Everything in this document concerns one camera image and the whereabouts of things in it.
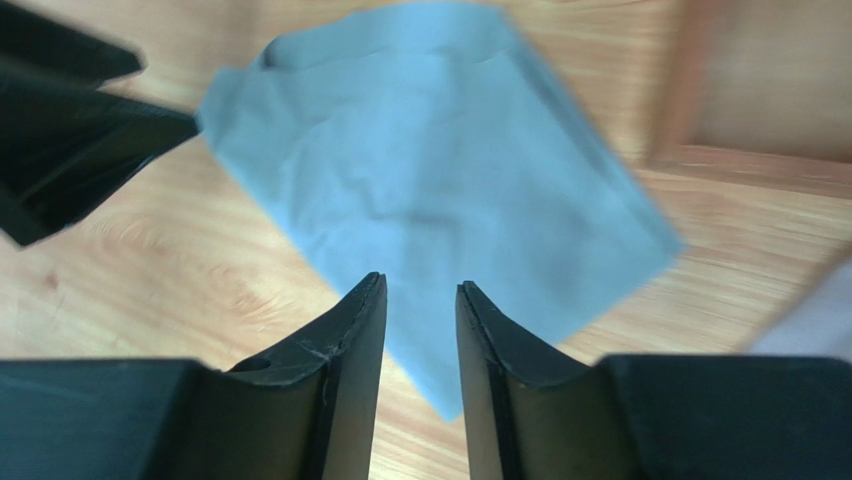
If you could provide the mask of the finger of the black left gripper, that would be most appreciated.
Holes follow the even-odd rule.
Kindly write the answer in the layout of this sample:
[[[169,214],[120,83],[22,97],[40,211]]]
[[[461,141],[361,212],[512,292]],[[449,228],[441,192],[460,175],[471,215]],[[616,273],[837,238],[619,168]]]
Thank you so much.
[[[197,133],[185,112],[4,73],[1,229],[20,247],[55,235]]]
[[[1,72],[98,88],[143,70],[137,53],[7,1],[1,3]]]

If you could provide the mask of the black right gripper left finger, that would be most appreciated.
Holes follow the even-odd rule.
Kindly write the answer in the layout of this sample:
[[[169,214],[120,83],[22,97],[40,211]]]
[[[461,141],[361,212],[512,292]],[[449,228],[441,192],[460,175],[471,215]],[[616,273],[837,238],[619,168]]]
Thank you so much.
[[[387,284],[227,371],[188,358],[5,360],[5,479],[364,479]]]

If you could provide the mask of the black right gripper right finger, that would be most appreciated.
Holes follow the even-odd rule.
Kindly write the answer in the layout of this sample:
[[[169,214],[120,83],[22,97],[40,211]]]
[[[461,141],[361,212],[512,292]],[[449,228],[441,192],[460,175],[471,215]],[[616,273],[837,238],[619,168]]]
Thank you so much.
[[[474,479],[847,479],[851,367],[825,357],[583,364],[458,287]]]

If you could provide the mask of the grey underwear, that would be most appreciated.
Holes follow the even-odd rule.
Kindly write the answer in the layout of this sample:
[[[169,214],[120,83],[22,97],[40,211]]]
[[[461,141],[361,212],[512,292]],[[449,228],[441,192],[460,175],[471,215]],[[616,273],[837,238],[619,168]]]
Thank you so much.
[[[219,70],[197,118],[335,290],[386,276],[387,351],[447,420],[462,411],[458,284],[554,344],[682,248],[493,5],[400,3],[279,36]]]

